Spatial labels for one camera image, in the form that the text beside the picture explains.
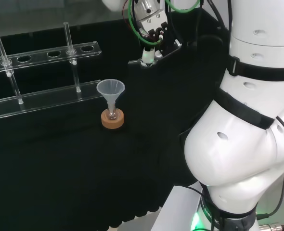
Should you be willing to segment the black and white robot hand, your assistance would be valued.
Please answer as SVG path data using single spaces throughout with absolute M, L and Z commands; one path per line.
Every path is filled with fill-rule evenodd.
M 128 65 L 138 64 L 142 68 L 152 67 L 164 59 L 170 57 L 181 49 L 182 44 L 177 38 L 177 33 L 171 24 L 164 22 L 162 28 L 151 30 L 152 39 L 160 39 L 161 43 L 152 47 L 146 44 L 143 47 L 142 56 L 137 60 L 128 61 Z

